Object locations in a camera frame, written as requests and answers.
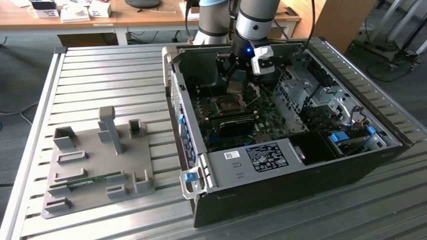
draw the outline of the internal cable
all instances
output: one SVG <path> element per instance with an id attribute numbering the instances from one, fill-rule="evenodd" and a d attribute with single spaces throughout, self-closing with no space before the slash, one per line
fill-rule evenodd
<path id="1" fill-rule="evenodd" d="M 312 93 L 309 94 L 309 96 L 308 96 L 307 99 L 304 100 L 304 102 L 303 102 L 303 104 L 301 104 L 301 107 L 305 107 L 305 106 L 307 106 L 309 100 L 313 98 L 313 96 L 315 96 L 316 92 L 319 91 L 320 87 L 321 87 L 321 84 L 319 83 L 317 86 L 315 87 Z"/>

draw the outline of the motherboard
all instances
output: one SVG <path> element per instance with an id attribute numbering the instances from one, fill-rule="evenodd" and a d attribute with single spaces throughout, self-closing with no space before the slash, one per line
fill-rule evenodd
<path id="1" fill-rule="evenodd" d="M 281 139 L 289 135 L 277 114 L 271 87 L 249 83 L 241 94 L 197 89 L 191 99 L 208 152 Z"/>

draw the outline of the wire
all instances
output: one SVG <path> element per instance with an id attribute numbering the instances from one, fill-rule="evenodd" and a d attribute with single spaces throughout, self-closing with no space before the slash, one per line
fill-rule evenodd
<path id="1" fill-rule="evenodd" d="M 367 42 L 368 42 L 368 44 L 371 44 L 371 39 L 369 39 L 367 26 L 368 26 L 368 18 L 364 19 L 364 33 L 365 33 L 365 36 L 367 36 Z"/>
<path id="2" fill-rule="evenodd" d="M 143 44 L 151 44 L 151 43 L 153 42 L 153 40 L 156 39 L 157 34 L 159 34 L 159 31 L 155 32 L 155 35 L 153 35 L 153 38 L 151 39 L 151 41 L 147 41 L 147 42 L 145 42 L 143 39 L 140 39 L 139 37 L 136 37 L 136 36 L 133 35 L 133 33 L 130 32 L 132 37 L 136 38 L 139 41 L 141 41 Z"/>
<path id="3" fill-rule="evenodd" d="M 303 104 L 301 104 L 301 107 L 305 107 L 305 106 L 307 106 L 309 100 L 313 98 L 313 96 L 315 96 L 316 92 L 319 91 L 320 87 L 321 87 L 321 84 L 319 83 L 317 86 L 315 87 L 312 93 L 309 94 L 309 96 L 308 96 L 307 99 L 304 100 L 304 102 L 303 102 Z"/>
<path id="4" fill-rule="evenodd" d="M 25 112 L 29 108 L 32 108 L 33 106 L 36 106 L 37 104 L 38 104 L 38 102 L 34 102 L 33 104 L 30 104 L 29 106 L 24 107 L 20 111 L 16 111 L 16 112 L 0 112 L 0 115 L 1 115 L 1 116 L 10 116 L 10 115 L 18 114 L 18 115 L 25 119 L 25 121 L 26 121 L 30 125 L 33 125 L 32 121 L 24 116 L 24 112 Z"/>
<path id="5" fill-rule="evenodd" d="M 26 111 L 29 108 L 36 106 L 37 104 L 38 104 L 38 102 L 34 102 L 33 104 L 30 104 L 29 106 L 24 107 L 20 111 L 16 111 L 16 112 L 0 112 L 0 115 L 9 116 L 9 115 L 20 114 L 21 112 Z"/>
<path id="6" fill-rule="evenodd" d="M 412 6 L 413 6 L 413 4 L 417 2 L 417 0 L 415 0 L 413 2 L 412 2 L 412 4 L 411 4 L 411 6 L 408 7 L 408 9 L 411 9 L 412 8 Z M 393 23 L 393 25 L 392 25 L 392 27 L 391 27 L 391 29 L 389 29 L 389 31 L 387 32 L 387 35 L 385 35 L 385 40 L 388 41 L 388 35 L 389 35 L 389 33 L 392 32 L 392 30 L 395 29 L 395 27 L 396 27 L 396 24 L 401 21 L 401 19 L 405 17 L 405 15 L 403 15 L 400 18 L 399 18 L 399 20 L 397 21 L 395 21 L 395 23 Z"/>
<path id="7" fill-rule="evenodd" d="M 151 43 L 153 42 L 153 40 L 155 40 L 155 39 L 156 39 L 156 37 L 157 37 L 157 34 L 159 34 L 159 31 L 156 31 L 156 32 L 155 32 L 153 38 L 151 39 L 151 41 L 149 41 L 149 42 L 147 42 L 148 44 L 151 44 Z"/>
<path id="8" fill-rule="evenodd" d="M 33 122 L 24 116 L 22 112 L 18 115 L 22 117 L 22 119 L 25 119 L 25 121 L 29 123 L 29 125 L 33 125 Z"/>
<path id="9" fill-rule="evenodd" d="M 369 69 L 371 69 L 373 66 L 377 66 L 377 65 L 380 65 L 380 64 L 383 64 L 383 63 L 385 63 L 385 62 L 388 62 L 388 61 L 384 59 L 384 61 L 379 61 L 379 62 L 376 62 L 376 63 L 373 63 L 373 64 L 371 64 L 369 66 L 365 67 L 365 72 L 367 72 L 367 74 L 369 74 L 371 77 L 372 77 L 373 79 L 376 79 L 377 81 L 380 81 L 380 82 L 383 82 L 383 83 L 391 83 L 391 82 L 399 80 L 400 78 L 403 78 L 405 75 L 408 75 L 408 74 L 411 73 L 411 72 L 408 71 L 408 72 L 405 72 L 403 75 L 400 75 L 400 76 L 397 76 L 397 77 L 395 77 L 395 78 L 392 78 L 392 79 L 389 79 L 389 80 L 384 80 L 384 79 L 379 78 L 377 76 L 375 76 L 375 75 L 372 74 L 372 72 L 369 71 Z"/>
<path id="10" fill-rule="evenodd" d="M 6 43 L 6 41 L 8 41 L 8 37 L 5 36 L 2 43 L 0 43 L 0 47 Z"/>
<path id="11" fill-rule="evenodd" d="M 315 9 L 315 0 L 311 0 L 311 10 L 312 10 L 312 22 L 311 22 L 311 31 L 309 31 L 309 35 L 308 35 L 308 39 L 305 42 L 304 47 L 301 48 L 301 52 L 304 52 L 304 50 L 307 49 L 309 40 L 312 39 L 313 36 L 313 32 L 315 32 L 315 24 L 316 24 L 316 9 Z"/>
<path id="12" fill-rule="evenodd" d="M 285 31 L 283 30 L 283 28 L 280 27 L 280 25 L 279 25 L 277 21 L 276 21 L 275 19 L 273 19 L 272 21 L 273 21 L 273 24 L 275 24 L 275 25 L 277 26 L 277 28 L 280 29 L 281 34 L 283 34 L 283 36 L 284 36 L 285 40 L 289 40 L 289 37 L 288 37 L 288 35 L 287 35 Z"/>
<path id="13" fill-rule="evenodd" d="M 187 4 L 185 4 L 185 32 L 187 32 L 187 37 L 188 37 L 189 42 L 193 41 L 193 37 L 189 34 L 189 30 L 188 30 L 188 14 L 189 14 L 189 9 L 192 8 L 192 5 L 193 5 L 193 0 L 187 0 Z"/>
<path id="14" fill-rule="evenodd" d="M 145 31 L 141 32 L 141 34 L 136 34 L 135 32 L 130 32 L 130 34 L 135 34 L 136 36 L 141 36 L 145 33 Z"/>
<path id="15" fill-rule="evenodd" d="M 0 183 L 0 188 L 13 187 L 13 183 Z"/>

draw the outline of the barcode label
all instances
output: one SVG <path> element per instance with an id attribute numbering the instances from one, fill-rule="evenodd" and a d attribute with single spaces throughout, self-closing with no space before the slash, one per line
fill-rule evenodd
<path id="1" fill-rule="evenodd" d="M 112 23 L 94 23 L 93 27 L 106 27 L 106 26 L 113 26 Z"/>
<path id="2" fill-rule="evenodd" d="M 233 158 L 239 158 L 240 157 L 237 151 L 225 152 L 224 156 L 225 156 L 225 159 L 233 159 Z"/>

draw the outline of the blue connector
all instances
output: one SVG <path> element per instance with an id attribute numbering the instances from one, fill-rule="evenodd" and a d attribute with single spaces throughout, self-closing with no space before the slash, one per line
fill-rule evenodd
<path id="1" fill-rule="evenodd" d="M 177 122 L 179 122 L 180 124 L 185 123 L 185 119 L 184 119 L 184 114 L 183 114 L 183 113 L 179 115 Z"/>
<path id="2" fill-rule="evenodd" d="M 331 138 L 333 143 L 348 140 L 349 137 L 347 136 L 344 131 L 336 131 L 331 134 Z"/>
<path id="3" fill-rule="evenodd" d="M 188 172 L 184 174 L 184 182 L 191 183 L 199 180 L 199 175 L 196 172 Z"/>
<path id="4" fill-rule="evenodd" d="M 373 134 L 376 133 L 376 129 L 375 129 L 375 127 L 372 127 L 372 126 L 368 126 L 368 127 L 367 127 L 367 131 L 368 131 L 368 133 L 369 133 L 371 135 L 373 135 Z"/>

